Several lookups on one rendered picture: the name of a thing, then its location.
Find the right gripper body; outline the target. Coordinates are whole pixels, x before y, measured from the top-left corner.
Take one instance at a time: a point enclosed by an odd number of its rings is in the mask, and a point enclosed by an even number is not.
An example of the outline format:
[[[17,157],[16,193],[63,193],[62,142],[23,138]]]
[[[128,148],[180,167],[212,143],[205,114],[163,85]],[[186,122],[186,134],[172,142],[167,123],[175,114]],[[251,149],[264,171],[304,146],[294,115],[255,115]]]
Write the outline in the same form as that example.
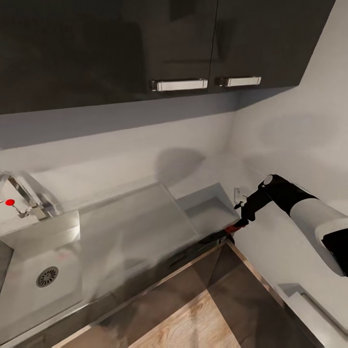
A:
[[[254,213],[258,212],[263,207],[264,205],[255,199],[253,193],[246,198],[246,203],[241,208],[241,218],[244,217],[247,218],[247,220],[255,220]]]

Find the parer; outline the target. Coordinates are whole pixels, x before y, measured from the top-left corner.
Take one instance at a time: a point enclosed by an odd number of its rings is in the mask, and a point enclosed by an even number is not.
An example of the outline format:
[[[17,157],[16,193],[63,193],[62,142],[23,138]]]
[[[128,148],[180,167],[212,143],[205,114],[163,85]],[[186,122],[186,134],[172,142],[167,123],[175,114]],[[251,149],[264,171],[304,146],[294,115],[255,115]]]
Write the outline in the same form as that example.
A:
[[[215,240],[215,239],[217,239],[219,237],[222,237],[222,236],[224,236],[226,234],[229,234],[230,232],[233,232],[233,231],[235,231],[237,229],[239,229],[239,228],[236,228],[233,225],[231,225],[231,226],[223,229],[222,231],[219,231],[219,232],[217,232],[217,233],[215,233],[215,234],[213,234],[213,235],[211,235],[211,236],[201,240],[200,243],[211,242],[211,241],[213,241],[213,240]]]

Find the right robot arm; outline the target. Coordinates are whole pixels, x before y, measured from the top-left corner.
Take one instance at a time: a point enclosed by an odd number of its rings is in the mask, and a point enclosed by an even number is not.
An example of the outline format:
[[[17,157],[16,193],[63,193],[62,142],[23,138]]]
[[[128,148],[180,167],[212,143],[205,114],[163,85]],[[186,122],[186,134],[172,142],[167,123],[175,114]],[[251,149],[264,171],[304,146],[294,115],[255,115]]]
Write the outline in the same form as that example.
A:
[[[268,175],[249,197],[241,195],[241,188],[234,189],[234,209],[242,208],[233,226],[255,220],[254,213],[271,201],[288,214],[333,272],[348,277],[348,216],[277,174]]]

